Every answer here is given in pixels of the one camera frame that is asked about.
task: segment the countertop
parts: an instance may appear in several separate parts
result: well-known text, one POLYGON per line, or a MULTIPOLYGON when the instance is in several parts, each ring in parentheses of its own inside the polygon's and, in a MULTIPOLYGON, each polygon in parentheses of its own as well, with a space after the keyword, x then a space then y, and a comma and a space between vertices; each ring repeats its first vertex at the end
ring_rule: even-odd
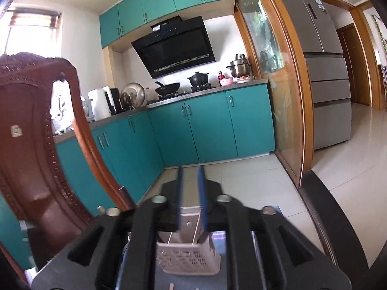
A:
MULTIPOLYGON (((141 108, 137 108, 137 109, 134 109, 134 110, 125 111, 125 112, 116 114, 114 116, 108 117, 106 119, 99 120, 97 122, 91 122, 89 124, 90 130, 94 130, 96 128, 100 128, 100 127, 106 126, 106 125, 108 125, 108 124, 110 124, 112 122, 115 122, 115 121, 119 120, 119 119, 131 116, 133 114, 145 111, 147 109, 157 108, 157 107, 160 107, 160 106, 163 106, 163 105, 168 105, 170 103, 174 103, 174 102, 177 102, 177 101, 183 101, 183 100, 187 100, 187 99, 191 99, 191 98, 195 98, 195 97, 204 96, 206 94, 214 94, 214 93, 218 93, 218 92, 224 92, 226 90, 242 88, 242 87, 249 87, 249 86, 255 86, 255 85, 261 85, 261 84, 267 84, 267 83, 268 83, 267 79, 264 79, 264 80, 252 80, 252 81, 247 81, 246 83, 233 83, 233 84, 228 85, 228 86, 213 87, 213 88, 210 88, 210 89, 202 90, 200 92, 183 94, 181 96, 177 96, 177 97, 169 98, 169 99, 166 99, 166 100, 163 100, 163 101, 157 101, 155 103, 151 103, 151 104, 147 105, 146 107, 141 107, 141 108)), ((67 133, 64 133, 64 134, 61 134, 61 135, 55 135, 54 136, 54 142, 55 142, 55 144, 59 144, 59 143, 64 142, 64 141, 66 141, 66 140, 68 140, 70 138, 75 138, 74 131, 67 132, 67 133)))

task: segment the refrigerator drawer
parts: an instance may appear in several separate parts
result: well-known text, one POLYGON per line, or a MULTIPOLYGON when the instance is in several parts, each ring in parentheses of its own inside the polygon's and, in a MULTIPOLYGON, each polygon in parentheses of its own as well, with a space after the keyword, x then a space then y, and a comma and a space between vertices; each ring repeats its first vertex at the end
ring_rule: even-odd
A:
POLYGON ((348 78, 348 70, 344 58, 307 57, 305 60, 311 82, 348 78))
POLYGON ((313 103, 351 98, 350 81, 318 81, 311 83, 313 103))
POLYGON ((351 136, 351 102, 344 100, 314 108, 314 149, 347 141, 351 136))

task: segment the plastic basket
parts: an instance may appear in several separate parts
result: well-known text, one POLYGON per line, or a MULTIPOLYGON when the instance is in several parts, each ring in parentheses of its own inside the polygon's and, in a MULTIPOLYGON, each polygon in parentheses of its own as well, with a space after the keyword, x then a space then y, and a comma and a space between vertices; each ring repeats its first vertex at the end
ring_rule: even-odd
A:
POLYGON ((157 265, 168 274, 216 275, 221 257, 215 251, 211 234, 202 229, 201 212, 183 212, 181 227, 180 232, 159 233, 164 239, 168 234, 169 237, 167 243, 157 243, 157 265))

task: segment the gray refrigerator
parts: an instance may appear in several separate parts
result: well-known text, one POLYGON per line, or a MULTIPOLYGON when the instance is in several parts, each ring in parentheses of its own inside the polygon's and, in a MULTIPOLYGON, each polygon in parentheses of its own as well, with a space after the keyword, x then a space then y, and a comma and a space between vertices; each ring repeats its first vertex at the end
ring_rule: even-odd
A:
POLYGON ((350 139, 351 92, 333 21, 321 0, 282 0, 304 52, 314 105, 314 149, 350 139))

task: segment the frying pan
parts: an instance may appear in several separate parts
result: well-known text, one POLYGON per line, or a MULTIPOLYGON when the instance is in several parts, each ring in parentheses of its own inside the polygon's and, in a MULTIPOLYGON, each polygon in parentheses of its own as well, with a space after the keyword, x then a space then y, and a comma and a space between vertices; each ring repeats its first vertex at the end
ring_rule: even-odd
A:
POLYGON ((154 91, 160 96, 165 96, 166 94, 171 94, 177 92, 180 88, 180 83, 173 83, 169 85, 163 85, 160 82, 155 82, 157 85, 160 85, 159 88, 156 88, 154 91))

